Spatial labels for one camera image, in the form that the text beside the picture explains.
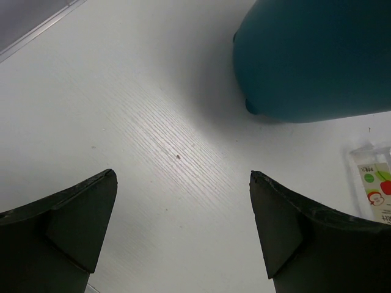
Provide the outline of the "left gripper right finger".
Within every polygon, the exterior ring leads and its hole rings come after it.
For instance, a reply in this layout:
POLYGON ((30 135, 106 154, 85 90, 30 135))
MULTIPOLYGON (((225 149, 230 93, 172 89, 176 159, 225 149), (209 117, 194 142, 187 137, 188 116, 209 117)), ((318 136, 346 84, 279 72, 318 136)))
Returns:
POLYGON ((389 292, 390 226, 332 209, 262 172, 250 199, 277 292, 389 292))

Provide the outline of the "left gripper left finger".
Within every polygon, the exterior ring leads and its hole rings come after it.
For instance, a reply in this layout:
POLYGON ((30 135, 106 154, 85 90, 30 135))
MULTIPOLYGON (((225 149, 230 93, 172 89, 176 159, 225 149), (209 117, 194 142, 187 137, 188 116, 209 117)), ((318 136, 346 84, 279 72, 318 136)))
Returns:
POLYGON ((1 292, 84 292, 97 267, 117 195, 104 170, 1 213, 1 292))

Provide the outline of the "clear square juice bottle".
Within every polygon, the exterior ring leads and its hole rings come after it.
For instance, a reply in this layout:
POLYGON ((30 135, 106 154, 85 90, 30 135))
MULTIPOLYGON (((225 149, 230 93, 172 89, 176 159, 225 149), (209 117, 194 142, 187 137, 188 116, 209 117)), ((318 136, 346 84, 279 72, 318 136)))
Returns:
POLYGON ((360 216, 390 224, 390 144, 365 145, 348 155, 360 216))

